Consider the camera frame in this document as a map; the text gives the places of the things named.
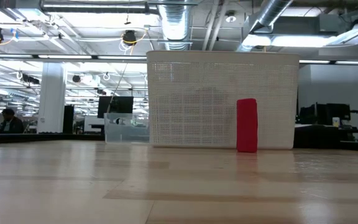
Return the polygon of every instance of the white perforated panel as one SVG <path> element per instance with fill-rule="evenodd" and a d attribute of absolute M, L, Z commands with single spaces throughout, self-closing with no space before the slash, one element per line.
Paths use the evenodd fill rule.
<path fill-rule="evenodd" d="M 299 57 L 149 52 L 150 143 L 235 147 L 236 102 L 258 104 L 258 147 L 293 147 Z"/>

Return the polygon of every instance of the ventilation duct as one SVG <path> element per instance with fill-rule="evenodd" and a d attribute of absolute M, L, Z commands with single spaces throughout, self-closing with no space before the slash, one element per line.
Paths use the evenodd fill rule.
<path fill-rule="evenodd" d="M 188 50 L 188 43 L 184 41 L 188 38 L 190 26 L 191 6 L 183 5 L 182 0 L 164 1 L 167 4 L 150 6 L 145 4 L 84 4 L 81 2 L 52 2 L 47 1 L 43 4 L 43 12 L 84 12 L 84 13 L 143 13 L 159 14 L 162 19 L 162 30 L 167 50 Z"/>
<path fill-rule="evenodd" d="M 162 18 L 162 32 L 164 39 L 172 42 L 166 43 L 167 50 L 188 50 L 188 43 L 180 43 L 188 38 L 190 26 L 190 6 L 183 5 L 159 5 L 158 9 Z"/>
<path fill-rule="evenodd" d="M 271 33 L 273 31 L 274 22 L 283 14 L 287 7 L 293 0 L 265 0 L 262 3 L 262 8 L 254 15 L 249 16 L 246 20 L 246 38 L 251 32 Z M 253 46 L 243 43 L 239 46 L 237 51 L 249 52 Z"/>

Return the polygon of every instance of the white column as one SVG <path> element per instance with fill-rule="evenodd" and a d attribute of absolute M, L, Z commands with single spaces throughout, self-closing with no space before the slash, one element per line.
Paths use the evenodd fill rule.
<path fill-rule="evenodd" d="M 61 133 L 67 74 L 63 63 L 44 62 L 37 132 Z"/>

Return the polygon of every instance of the computer monitor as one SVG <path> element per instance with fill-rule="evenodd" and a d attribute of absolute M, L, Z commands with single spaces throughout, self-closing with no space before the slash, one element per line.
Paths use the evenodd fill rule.
<path fill-rule="evenodd" d="M 105 113 L 132 113 L 134 109 L 133 96 L 100 96 L 98 118 L 104 118 Z"/>
<path fill-rule="evenodd" d="M 341 120 L 350 121 L 351 107 L 340 103 L 327 103 L 327 116 L 332 122 L 332 118 L 338 117 Z"/>
<path fill-rule="evenodd" d="M 301 124 L 314 124 L 316 122 L 316 111 L 314 105 L 302 107 L 299 112 Z"/>

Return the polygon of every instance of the man sitting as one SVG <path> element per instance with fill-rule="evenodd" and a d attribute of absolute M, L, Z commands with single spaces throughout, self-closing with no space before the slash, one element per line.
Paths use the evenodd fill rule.
<path fill-rule="evenodd" d="M 2 111 L 4 122 L 1 124 L 1 134 L 22 134 L 24 132 L 23 123 L 19 118 L 15 117 L 15 111 L 12 109 L 4 109 Z"/>

